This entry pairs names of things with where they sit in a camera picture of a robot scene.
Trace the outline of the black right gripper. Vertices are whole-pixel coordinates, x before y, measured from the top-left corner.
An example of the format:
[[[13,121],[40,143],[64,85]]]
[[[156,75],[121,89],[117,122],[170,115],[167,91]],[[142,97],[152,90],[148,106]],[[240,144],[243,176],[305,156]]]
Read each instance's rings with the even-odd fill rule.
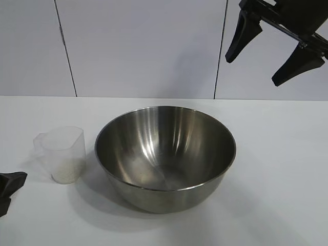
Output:
[[[232,63],[258,34],[260,21],[299,41],[286,62],[272,76],[275,86],[309,70],[320,68],[327,57],[327,40],[316,33],[327,20],[327,1],[240,1],[240,12],[232,42],[225,54]]]

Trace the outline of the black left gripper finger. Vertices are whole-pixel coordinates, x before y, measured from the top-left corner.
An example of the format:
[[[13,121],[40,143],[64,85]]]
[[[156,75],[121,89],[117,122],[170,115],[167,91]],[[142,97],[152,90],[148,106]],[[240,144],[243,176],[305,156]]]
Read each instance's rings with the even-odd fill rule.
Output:
[[[10,197],[25,183],[28,174],[25,172],[1,173],[1,198]]]
[[[10,203],[11,203],[10,197],[0,198],[0,217],[3,217],[8,213]]]

